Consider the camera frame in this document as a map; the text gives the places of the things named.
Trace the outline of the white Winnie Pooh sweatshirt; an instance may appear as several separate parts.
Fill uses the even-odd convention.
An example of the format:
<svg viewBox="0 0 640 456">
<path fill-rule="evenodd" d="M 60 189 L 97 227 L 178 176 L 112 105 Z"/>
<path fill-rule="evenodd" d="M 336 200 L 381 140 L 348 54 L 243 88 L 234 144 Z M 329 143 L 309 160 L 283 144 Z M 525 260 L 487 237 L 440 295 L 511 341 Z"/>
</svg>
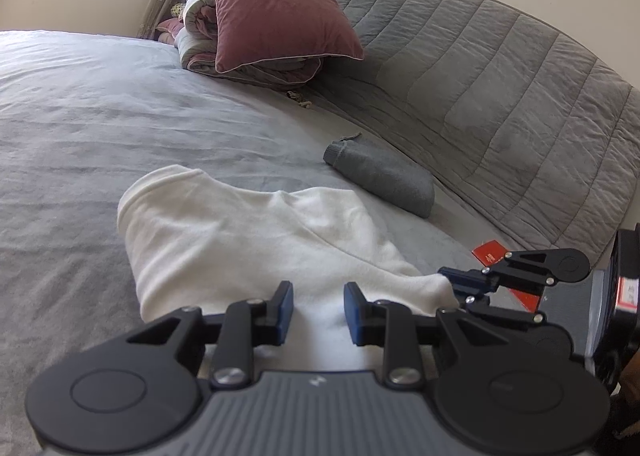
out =
<svg viewBox="0 0 640 456">
<path fill-rule="evenodd" d="M 288 335 L 283 346 L 257 352 L 260 370 L 378 368 L 381 350 L 359 348 L 350 338 L 343 305 L 349 282 L 416 314 L 457 303 L 446 277 L 410 265 L 351 190 L 257 192 L 174 165 L 148 173 L 122 195 L 117 228 L 147 322 L 186 306 L 221 313 L 233 302 L 269 298 L 290 282 Z"/>
</svg>

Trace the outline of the red booklet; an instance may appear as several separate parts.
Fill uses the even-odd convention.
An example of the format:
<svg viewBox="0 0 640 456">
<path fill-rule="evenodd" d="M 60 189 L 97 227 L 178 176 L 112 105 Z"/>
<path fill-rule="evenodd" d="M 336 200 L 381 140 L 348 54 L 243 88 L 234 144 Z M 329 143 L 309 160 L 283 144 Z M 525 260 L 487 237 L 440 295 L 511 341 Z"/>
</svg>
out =
<svg viewBox="0 0 640 456">
<path fill-rule="evenodd" d="M 490 275 L 498 277 L 499 285 L 509 289 L 510 294 L 527 311 L 536 312 L 541 299 L 541 290 L 534 288 L 533 277 L 527 276 L 523 268 L 512 265 L 512 251 L 496 239 L 472 249 L 473 256 Z"/>
</svg>

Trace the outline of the folded grey sweater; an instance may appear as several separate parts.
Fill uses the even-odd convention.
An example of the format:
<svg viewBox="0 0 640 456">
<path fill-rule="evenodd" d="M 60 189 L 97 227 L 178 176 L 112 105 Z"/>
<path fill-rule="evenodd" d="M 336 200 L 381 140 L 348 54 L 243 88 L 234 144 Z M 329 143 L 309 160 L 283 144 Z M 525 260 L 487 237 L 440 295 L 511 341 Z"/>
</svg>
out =
<svg viewBox="0 0 640 456">
<path fill-rule="evenodd" d="M 358 133 L 331 142 L 323 153 L 323 161 L 383 201 L 420 218 L 431 216 L 434 177 L 399 152 L 385 149 Z"/>
</svg>

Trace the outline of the grey quilted headboard cover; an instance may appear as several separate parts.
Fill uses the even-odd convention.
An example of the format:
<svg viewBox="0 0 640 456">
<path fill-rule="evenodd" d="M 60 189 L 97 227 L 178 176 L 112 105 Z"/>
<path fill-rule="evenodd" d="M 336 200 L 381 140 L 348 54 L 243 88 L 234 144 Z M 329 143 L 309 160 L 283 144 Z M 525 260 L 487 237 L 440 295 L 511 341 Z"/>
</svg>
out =
<svg viewBox="0 0 640 456">
<path fill-rule="evenodd" d="M 498 230 L 598 261 L 639 189 L 639 91 L 496 0 L 337 0 L 364 50 L 312 88 Z"/>
</svg>

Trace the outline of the folded grey pink quilt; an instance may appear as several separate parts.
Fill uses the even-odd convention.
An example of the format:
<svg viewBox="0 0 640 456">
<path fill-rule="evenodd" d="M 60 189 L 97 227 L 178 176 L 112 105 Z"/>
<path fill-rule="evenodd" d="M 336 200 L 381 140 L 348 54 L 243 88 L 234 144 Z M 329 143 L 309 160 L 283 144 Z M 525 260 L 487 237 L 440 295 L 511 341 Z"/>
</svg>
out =
<svg viewBox="0 0 640 456">
<path fill-rule="evenodd" d="M 236 18 L 220 0 L 185 0 L 157 24 L 156 39 L 177 48 L 185 70 L 232 82 L 288 90 L 319 72 L 319 54 L 270 42 L 267 27 L 245 20 L 252 5 L 241 0 L 240 8 Z"/>
</svg>

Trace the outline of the small beige keychain trinket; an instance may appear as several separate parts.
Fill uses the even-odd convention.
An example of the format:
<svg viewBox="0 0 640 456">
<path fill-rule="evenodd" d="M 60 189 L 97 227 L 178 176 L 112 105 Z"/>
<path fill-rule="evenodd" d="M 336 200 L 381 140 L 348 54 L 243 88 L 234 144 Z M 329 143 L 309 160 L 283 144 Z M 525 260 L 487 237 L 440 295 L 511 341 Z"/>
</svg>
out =
<svg viewBox="0 0 640 456">
<path fill-rule="evenodd" d="M 286 96 L 294 101 L 298 106 L 303 109 L 310 109 L 312 102 L 303 94 L 295 90 L 288 90 L 285 92 Z"/>
</svg>

